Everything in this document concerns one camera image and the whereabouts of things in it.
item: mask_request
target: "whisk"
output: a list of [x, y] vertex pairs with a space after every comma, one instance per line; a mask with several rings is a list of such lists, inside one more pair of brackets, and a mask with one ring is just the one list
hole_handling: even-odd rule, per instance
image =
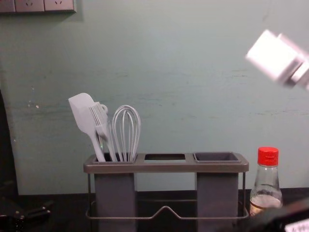
[[[117, 124], [119, 124], [121, 144], [118, 140]], [[132, 161], [136, 156], [136, 151], [140, 139], [139, 113], [129, 105], [120, 106], [113, 116], [112, 130], [118, 155], [122, 156], [124, 161]]]

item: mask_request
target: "electrical socket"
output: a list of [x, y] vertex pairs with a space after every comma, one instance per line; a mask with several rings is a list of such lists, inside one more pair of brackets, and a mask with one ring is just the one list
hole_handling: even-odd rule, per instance
[[0, 13], [15, 12], [14, 0], [0, 0]]
[[74, 11], [74, 0], [44, 0], [45, 11]]
[[42, 12], [44, 0], [15, 0], [16, 12]]

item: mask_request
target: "gray utensil holder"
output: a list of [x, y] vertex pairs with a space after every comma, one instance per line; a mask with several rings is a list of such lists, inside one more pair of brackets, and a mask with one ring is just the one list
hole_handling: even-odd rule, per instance
[[[84, 172], [89, 194], [90, 175], [95, 176], [97, 216], [89, 214], [89, 200], [87, 217], [98, 220], [98, 232], [136, 232], [137, 220], [151, 220], [169, 210], [180, 220], [196, 220], [198, 232], [212, 232], [248, 216], [243, 197], [243, 215], [238, 217], [238, 176], [243, 174], [244, 194], [248, 170], [248, 161], [233, 152], [138, 154], [133, 162], [98, 162], [93, 155], [84, 163]], [[151, 217], [137, 217], [134, 173], [196, 173], [197, 217], [181, 217], [167, 205]]]

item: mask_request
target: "painted wall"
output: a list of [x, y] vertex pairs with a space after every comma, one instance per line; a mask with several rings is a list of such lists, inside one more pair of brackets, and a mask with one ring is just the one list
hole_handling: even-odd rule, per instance
[[[74, 15], [0, 17], [0, 82], [21, 194], [86, 192], [93, 153], [67, 99], [140, 113], [140, 152], [281, 150], [281, 187], [309, 187], [309, 94], [244, 60], [266, 28], [309, 49], [307, 0], [83, 0]], [[192, 174], [139, 190], [193, 189]]]

